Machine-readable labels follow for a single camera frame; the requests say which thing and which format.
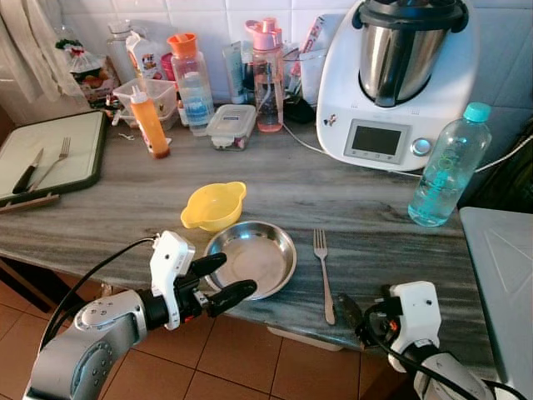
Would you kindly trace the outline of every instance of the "appliance display screen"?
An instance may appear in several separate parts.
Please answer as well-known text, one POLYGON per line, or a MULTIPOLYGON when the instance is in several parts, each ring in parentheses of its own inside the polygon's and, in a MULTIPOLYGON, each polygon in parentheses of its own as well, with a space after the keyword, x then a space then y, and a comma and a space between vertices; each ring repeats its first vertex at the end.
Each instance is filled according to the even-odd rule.
POLYGON ((401 131, 381 129, 378 127, 357 126, 356 135, 351 144, 354 150, 381 154, 396 154, 401 131))

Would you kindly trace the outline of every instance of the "gray countertop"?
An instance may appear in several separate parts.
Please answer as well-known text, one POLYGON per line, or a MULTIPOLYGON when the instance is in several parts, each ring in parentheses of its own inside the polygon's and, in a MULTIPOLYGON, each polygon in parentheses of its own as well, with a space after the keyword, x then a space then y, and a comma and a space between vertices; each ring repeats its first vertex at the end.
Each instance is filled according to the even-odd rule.
MULTIPOLYGON (((294 127, 317 146, 312 125, 294 127)), ((338 162, 312 152, 285 132, 254 132, 244 152, 218 152, 207 137, 183 128, 168 133, 172 154, 152 159, 139 131, 108 130, 100 181, 62 195, 51 207, 0 217, 0 255, 77 275, 147 234, 172 230, 203 254, 212 237, 185 229, 181 210, 200 186, 240 180, 247 185, 241 220, 285 229, 297 251, 291 281, 268 299, 244 302, 230 314, 293 333, 358 348, 339 317, 323 317, 321 268, 312 229, 326 231, 333 294, 348 293, 364 309, 383 284, 431 281, 441 306, 441 346, 484 377, 494 362, 470 255, 457 212, 443 227, 425 228, 407 215, 417 180, 338 162), (128 141, 118 133, 132 133, 128 141)), ((128 288, 150 283, 152 250, 142 245, 105 267, 96 278, 128 288)))

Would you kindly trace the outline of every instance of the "metal fork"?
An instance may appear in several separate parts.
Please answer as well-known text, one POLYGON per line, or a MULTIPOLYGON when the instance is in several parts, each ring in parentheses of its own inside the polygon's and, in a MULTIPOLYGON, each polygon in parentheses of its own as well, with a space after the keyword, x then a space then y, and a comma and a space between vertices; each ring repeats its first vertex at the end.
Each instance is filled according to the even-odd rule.
POLYGON ((326 272, 326 234, 322 229, 314 229, 313 231, 313 249, 315 255, 320 258, 322 265, 322 278, 324 280, 324 313, 326 314, 326 321, 330 325, 335 325, 335 313, 333 312, 333 299, 331 298, 330 283, 327 280, 326 272))
POLYGON ((35 183, 28 189, 29 192, 33 192, 37 187, 41 184, 42 180, 47 177, 47 175, 52 171, 52 169, 56 166, 57 163, 59 163, 61 160, 64 160, 68 157, 68 150, 70 149, 70 138, 64 137, 63 138, 63 144, 61 146, 61 152, 59 153, 59 156, 57 157, 57 160, 53 162, 53 164, 48 168, 48 170, 42 175, 35 183))

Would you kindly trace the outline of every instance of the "tube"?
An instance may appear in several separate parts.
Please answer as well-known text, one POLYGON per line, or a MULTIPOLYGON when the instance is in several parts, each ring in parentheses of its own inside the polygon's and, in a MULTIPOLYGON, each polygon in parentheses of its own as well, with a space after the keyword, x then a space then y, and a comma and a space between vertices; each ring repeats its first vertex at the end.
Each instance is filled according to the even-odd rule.
POLYGON ((241 42, 235 42, 222 49, 226 62, 227 82, 233 104, 243 104, 246 101, 242 86, 241 42))

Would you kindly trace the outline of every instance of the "pink water bottle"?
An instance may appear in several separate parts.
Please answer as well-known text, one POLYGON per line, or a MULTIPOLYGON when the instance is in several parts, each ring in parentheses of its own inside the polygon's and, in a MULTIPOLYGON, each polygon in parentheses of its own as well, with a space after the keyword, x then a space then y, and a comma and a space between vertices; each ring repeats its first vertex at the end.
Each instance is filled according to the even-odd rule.
POLYGON ((283 54, 281 29, 275 18, 246 21, 253 36, 253 78, 257 126, 262 132, 276 132, 283 126, 283 54))

